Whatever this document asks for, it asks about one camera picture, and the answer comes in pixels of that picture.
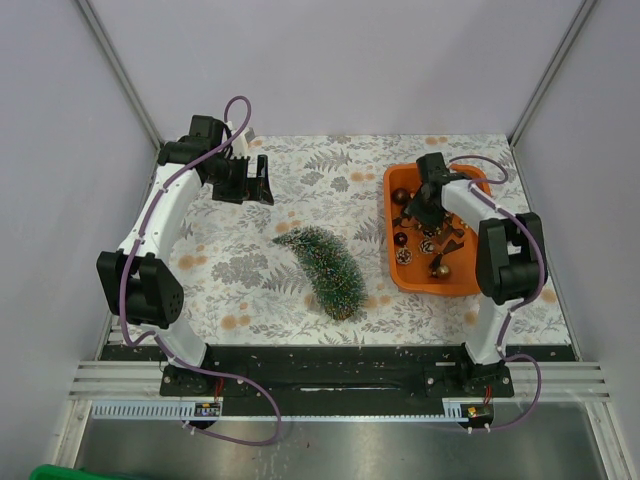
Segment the dark red small ball ornament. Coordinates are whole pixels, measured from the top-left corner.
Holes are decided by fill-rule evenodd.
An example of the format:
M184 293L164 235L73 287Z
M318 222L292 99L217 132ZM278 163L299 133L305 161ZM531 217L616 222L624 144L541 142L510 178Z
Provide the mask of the dark red small ball ornament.
M398 232L394 235L394 244L403 247L408 242L408 236L404 232Z

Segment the orange plastic bin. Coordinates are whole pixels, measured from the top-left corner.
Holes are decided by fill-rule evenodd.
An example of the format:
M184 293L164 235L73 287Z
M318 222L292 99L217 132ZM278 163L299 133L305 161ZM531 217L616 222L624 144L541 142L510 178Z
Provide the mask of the orange plastic bin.
M403 206L392 201L391 194L395 189L406 189L412 198L420 185L421 178L414 163L393 165L384 174L384 218L392 280L401 291L409 293L448 297L479 294L480 288L475 273L477 235L466 221L453 213L447 213L440 227L429 230L413 218L404 218ZM451 275L446 279L438 279L432 275L433 270L429 268L435 251L432 254L423 254L419 246L422 240L429 239L436 247L436 237L447 225L465 230L464 246L442 258L441 264L450 267ZM398 232L404 232L408 236L408 242L403 247L409 248L413 254L413 260L409 265L399 265L396 262L395 252L402 248L394 244L394 235Z

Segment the small green christmas tree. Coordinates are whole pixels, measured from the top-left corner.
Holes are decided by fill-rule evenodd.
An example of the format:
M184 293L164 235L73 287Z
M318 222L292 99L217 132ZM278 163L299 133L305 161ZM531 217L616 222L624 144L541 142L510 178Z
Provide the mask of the small green christmas tree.
M296 227L272 242L288 248L310 281L318 305L335 321L356 315L367 300L366 282L355 258L331 231Z

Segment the small pine cone ornament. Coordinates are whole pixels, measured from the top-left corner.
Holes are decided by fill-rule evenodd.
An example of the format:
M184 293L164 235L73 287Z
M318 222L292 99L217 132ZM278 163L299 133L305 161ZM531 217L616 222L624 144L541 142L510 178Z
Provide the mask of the small pine cone ornament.
M423 254L432 254L435 251L435 245L429 239L422 240L419 248Z

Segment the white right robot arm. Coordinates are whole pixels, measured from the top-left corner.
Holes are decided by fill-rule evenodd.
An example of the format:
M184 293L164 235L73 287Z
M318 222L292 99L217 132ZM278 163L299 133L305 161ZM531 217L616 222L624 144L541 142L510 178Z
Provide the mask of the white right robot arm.
M452 213L477 236L478 324L463 343L454 373L457 388L475 396L502 381L513 314L539 296L548 278L542 222L533 212L513 214L498 205L480 189L490 179L450 170L440 153L426 154L416 164L421 186L406 214L434 231Z

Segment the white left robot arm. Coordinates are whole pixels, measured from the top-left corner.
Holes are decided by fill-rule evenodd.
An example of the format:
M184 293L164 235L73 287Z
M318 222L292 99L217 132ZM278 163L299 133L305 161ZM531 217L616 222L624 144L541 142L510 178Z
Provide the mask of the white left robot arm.
M156 340L196 395L214 389L217 372L204 362L206 343L182 317L184 289L169 268L169 257L187 209L205 185L211 185L215 201L273 205L268 158L258 156L251 176L248 143L228 118L193 116L188 133L161 148L151 193L132 230L96 262L125 343L134 347L148 337Z

